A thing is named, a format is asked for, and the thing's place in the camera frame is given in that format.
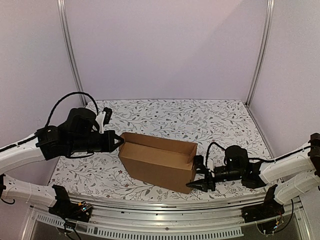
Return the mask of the brown cardboard box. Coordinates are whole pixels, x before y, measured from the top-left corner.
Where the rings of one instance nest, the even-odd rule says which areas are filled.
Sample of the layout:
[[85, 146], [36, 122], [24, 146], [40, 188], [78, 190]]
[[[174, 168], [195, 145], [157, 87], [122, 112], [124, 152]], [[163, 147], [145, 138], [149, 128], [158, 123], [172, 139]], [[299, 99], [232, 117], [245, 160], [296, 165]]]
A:
[[198, 144], [124, 132], [118, 157], [133, 179], [174, 192], [189, 194], [196, 176]]

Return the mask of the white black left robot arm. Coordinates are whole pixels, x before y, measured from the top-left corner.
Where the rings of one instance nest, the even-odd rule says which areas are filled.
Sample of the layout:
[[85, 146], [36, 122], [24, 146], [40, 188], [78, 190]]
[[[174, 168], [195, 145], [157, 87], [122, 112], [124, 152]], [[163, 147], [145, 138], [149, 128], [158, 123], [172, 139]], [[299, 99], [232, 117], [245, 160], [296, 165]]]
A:
[[114, 130], [105, 130], [112, 110], [105, 108], [94, 113], [79, 107], [70, 110], [65, 122], [59, 126], [47, 125], [27, 138], [5, 146], [0, 150], [0, 198], [24, 200], [55, 209], [63, 216], [74, 213], [74, 205], [66, 189], [17, 180], [7, 172], [31, 163], [49, 161], [58, 157], [74, 158], [75, 153], [111, 153], [124, 139]]

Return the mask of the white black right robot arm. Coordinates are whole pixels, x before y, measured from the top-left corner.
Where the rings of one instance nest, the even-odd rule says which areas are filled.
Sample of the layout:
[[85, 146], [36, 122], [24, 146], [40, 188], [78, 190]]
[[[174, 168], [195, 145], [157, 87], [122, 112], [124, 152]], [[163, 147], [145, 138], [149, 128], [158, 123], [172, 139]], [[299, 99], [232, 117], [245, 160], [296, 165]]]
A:
[[223, 148], [211, 142], [224, 152], [224, 164], [209, 169], [209, 155], [196, 155], [193, 158], [196, 172], [203, 178], [186, 184], [188, 188], [202, 192], [215, 191], [219, 182], [240, 180], [249, 189], [257, 189], [282, 179], [289, 180], [271, 186], [265, 202], [259, 206], [262, 218], [269, 218], [289, 200], [304, 194], [320, 185], [320, 135], [313, 133], [310, 140], [296, 150], [274, 159], [249, 157], [248, 151], [238, 145]]

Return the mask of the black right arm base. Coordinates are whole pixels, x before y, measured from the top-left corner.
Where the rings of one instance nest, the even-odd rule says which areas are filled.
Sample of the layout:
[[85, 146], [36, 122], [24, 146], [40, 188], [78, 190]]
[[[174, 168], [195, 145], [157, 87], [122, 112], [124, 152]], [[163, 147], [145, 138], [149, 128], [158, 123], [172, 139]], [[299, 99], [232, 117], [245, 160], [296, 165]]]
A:
[[285, 213], [284, 204], [280, 204], [275, 200], [277, 186], [275, 184], [268, 189], [262, 203], [245, 206], [241, 209], [241, 216], [245, 223], [260, 221]]

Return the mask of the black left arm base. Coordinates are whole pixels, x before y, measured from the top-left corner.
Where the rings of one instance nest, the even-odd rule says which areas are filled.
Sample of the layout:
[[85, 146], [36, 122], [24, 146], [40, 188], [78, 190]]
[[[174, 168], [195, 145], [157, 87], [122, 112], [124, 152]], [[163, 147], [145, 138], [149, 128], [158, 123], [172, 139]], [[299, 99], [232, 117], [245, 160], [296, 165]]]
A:
[[73, 203], [63, 186], [53, 185], [55, 191], [55, 204], [48, 208], [48, 212], [61, 219], [70, 219], [88, 223], [93, 211], [93, 205], [85, 201]]

